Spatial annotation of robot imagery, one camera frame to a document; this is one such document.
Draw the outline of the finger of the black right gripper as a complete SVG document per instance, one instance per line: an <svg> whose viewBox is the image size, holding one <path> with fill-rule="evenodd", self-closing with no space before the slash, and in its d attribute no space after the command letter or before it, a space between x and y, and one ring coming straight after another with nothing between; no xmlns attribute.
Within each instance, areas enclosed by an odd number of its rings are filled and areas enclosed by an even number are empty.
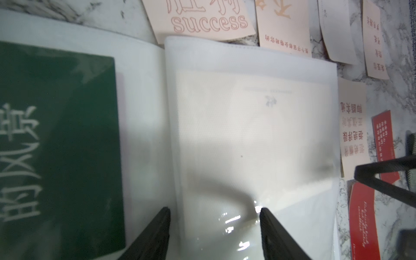
<svg viewBox="0 0 416 260"><path fill-rule="evenodd" d="M376 174L386 174L398 171L414 170L416 168L416 156L406 156L382 162L358 165L354 171L354 179L386 194L408 206L416 207L416 194L399 188L386 181L376 178Z"/></svg>

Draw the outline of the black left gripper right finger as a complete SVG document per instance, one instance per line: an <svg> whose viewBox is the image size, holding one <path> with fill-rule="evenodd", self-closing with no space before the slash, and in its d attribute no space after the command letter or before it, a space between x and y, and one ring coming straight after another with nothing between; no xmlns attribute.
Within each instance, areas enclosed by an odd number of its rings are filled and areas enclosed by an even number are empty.
<svg viewBox="0 0 416 260"><path fill-rule="evenodd" d="M260 212L265 260L311 260L268 208Z"/></svg>

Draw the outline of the white photo album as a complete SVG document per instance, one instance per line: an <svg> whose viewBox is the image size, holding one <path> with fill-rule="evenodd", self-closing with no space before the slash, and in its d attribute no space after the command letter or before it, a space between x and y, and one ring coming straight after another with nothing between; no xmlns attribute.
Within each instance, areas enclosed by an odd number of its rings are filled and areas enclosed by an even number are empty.
<svg viewBox="0 0 416 260"><path fill-rule="evenodd" d="M263 260L268 208L334 258L337 66L1 11L1 259L115 260L163 208L167 260Z"/></svg>

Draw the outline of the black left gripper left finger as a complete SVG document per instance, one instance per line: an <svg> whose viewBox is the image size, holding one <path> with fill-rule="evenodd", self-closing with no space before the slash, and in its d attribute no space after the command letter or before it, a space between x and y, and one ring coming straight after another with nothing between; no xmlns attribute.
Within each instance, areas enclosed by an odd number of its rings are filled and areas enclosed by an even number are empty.
<svg viewBox="0 0 416 260"><path fill-rule="evenodd" d="M165 260L170 223L171 210L163 207L118 260Z"/></svg>

